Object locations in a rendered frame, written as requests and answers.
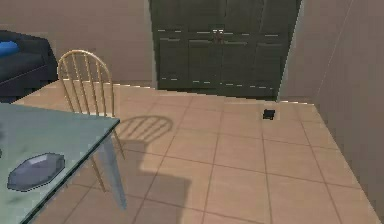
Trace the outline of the dark green cupboard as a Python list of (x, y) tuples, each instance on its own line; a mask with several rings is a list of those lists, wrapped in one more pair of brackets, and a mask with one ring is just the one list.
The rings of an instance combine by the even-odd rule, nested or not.
[(160, 90), (275, 101), (302, 0), (149, 0)]

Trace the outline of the tan wooden chair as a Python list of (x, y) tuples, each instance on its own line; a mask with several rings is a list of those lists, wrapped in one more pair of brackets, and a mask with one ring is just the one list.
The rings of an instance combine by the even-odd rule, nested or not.
[(57, 64), (57, 75), (71, 112), (115, 118), (115, 91), (106, 63), (94, 53), (73, 49)]

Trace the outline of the green glass table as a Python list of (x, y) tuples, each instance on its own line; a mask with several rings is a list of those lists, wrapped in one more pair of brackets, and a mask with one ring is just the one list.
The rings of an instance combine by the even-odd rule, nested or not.
[[(118, 206), (127, 207), (112, 143), (120, 120), (0, 103), (0, 224), (29, 224), (93, 155), (98, 154)], [(65, 168), (51, 182), (27, 192), (7, 188), (9, 173), (30, 157), (64, 156)]]

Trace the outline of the grey plate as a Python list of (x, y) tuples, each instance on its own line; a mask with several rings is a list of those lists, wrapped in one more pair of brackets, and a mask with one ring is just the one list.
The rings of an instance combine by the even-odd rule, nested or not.
[(13, 169), (7, 180), (10, 190), (27, 192), (50, 183), (65, 168), (65, 157), (45, 153), (23, 161)]

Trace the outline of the dark blue sofa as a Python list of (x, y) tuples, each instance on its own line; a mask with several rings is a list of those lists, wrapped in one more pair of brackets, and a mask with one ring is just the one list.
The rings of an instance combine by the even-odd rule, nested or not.
[(1, 103), (13, 103), (58, 80), (58, 63), (47, 39), (0, 30), (0, 45), (5, 42), (18, 50), (0, 54)]

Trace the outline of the blue cushion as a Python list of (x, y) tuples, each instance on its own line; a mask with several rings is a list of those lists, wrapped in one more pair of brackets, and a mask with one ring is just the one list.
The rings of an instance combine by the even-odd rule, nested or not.
[(19, 46), (13, 41), (0, 42), (0, 57), (9, 56), (19, 51)]

